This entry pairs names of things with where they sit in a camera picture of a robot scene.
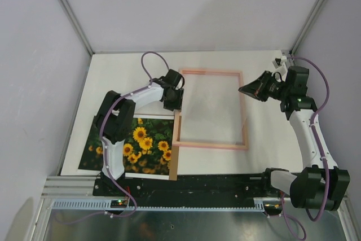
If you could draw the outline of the pink wooden picture frame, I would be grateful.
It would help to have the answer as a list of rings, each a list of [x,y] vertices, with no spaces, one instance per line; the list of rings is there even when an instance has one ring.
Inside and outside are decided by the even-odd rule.
[[[182,68],[186,78],[183,105],[175,113],[173,145],[178,147],[247,150],[245,96],[238,89],[237,70]]]

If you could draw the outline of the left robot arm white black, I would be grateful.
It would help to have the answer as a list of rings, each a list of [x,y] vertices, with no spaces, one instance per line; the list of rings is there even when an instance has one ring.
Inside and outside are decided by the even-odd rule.
[[[122,149],[135,111],[153,102],[162,102],[163,108],[169,111],[180,110],[184,84],[183,75],[170,69],[165,76],[152,78],[148,85],[130,93],[106,93],[93,124],[99,131],[104,151],[102,172],[108,178],[104,187],[111,195],[117,196],[125,188],[120,179],[125,172]]]

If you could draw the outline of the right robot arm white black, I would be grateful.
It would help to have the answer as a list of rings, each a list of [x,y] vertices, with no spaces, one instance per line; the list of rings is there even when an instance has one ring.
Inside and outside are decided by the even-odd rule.
[[[303,170],[293,174],[284,169],[268,168],[266,179],[260,182],[261,192],[274,196],[282,191],[290,196],[295,208],[338,210],[350,175],[332,158],[320,130],[317,106],[307,96],[309,70],[300,66],[290,67],[284,81],[276,79],[270,71],[263,72],[256,80],[239,88],[239,92],[261,102],[268,98],[280,101],[293,128],[300,147]]]

